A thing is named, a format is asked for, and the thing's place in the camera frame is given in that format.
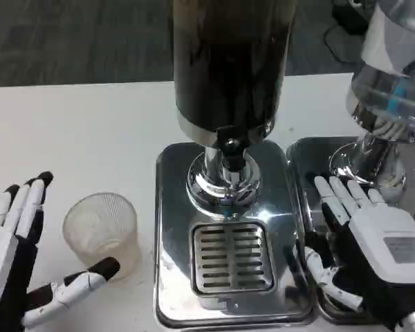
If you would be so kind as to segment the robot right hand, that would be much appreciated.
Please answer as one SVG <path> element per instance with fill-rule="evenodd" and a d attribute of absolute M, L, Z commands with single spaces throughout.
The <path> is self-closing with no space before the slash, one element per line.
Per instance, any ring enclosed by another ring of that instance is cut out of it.
<path fill-rule="evenodd" d="M 415 331 L 415 219 L 357 181 L 313 175 L 330 234 L 304 235 L 317 286 L 390 331 Z"/>

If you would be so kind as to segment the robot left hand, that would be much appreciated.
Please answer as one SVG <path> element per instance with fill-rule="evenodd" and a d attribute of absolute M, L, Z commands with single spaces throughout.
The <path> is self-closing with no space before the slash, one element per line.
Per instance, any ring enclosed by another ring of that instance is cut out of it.
<path fill-rule="evenodd" d="M 0 194 L 0 331 L 25 331 L 39 326 L 88 297 L 119 271 L 106 257 L 86 270 L 29 291 L 44 227 L 43 205 L 53 180 L 42 172 L 23 185 Z"/>

